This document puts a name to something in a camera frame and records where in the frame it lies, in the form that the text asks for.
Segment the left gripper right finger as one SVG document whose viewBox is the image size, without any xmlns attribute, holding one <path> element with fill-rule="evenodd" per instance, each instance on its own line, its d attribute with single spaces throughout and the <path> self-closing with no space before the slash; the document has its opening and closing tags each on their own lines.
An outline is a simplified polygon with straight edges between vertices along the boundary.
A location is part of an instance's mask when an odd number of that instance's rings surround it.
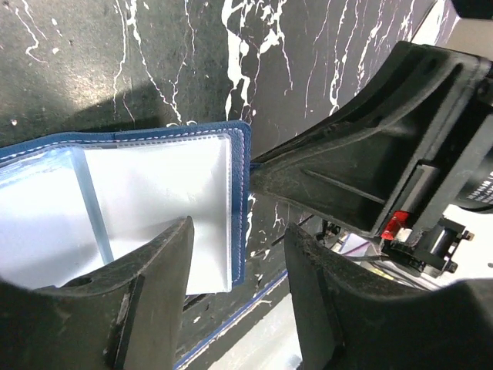
<svg viewBox="0 0 493 370">
<path fill-rule="evenodd" d="M 411 288 L 321 246 L 296 224 L 284 252 L 305 369 L 490 369 L 492 282 Z"/>
</svg>

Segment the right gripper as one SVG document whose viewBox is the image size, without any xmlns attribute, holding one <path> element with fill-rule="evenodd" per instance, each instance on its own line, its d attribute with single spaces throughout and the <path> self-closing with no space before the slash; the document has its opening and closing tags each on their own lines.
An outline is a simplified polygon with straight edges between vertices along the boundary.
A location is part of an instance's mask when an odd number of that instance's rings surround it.
<svg viewBox="0 0 493 370">
<path fill-rule="evenodd" d="M 492 218 L 490 60 L 399 42 L 370 82 L 316 126 L 258 158 L 254 193 L 376 237 L 410 274 L 467 276 Z"/>
</svg>

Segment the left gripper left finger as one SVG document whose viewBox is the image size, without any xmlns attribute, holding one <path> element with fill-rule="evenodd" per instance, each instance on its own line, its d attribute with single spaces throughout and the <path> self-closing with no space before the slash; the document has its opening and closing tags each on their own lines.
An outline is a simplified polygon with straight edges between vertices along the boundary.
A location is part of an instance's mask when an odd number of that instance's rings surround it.
<svg viewBox="0 0 493 370">
<path fill-rule="evenodd" d="M 1 283 L 3 369 L 171 369 L 194 242 L 190 217 L 60 288 Z"/>
</svg>

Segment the blue card holder wallet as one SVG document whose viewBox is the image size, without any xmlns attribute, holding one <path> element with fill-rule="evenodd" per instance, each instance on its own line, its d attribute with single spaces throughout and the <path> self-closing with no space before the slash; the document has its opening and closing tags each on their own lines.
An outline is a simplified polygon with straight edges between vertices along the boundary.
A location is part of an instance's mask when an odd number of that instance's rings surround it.
<svg viewBox="0 0 493 370">
<path fill-rule="evenodd" d="M 1 276 L 62 286 L 191 217 L 187 294 L 242 284 L 251 129 L 242 121 L 58 133 L 1 149 Z"/>
</svg>

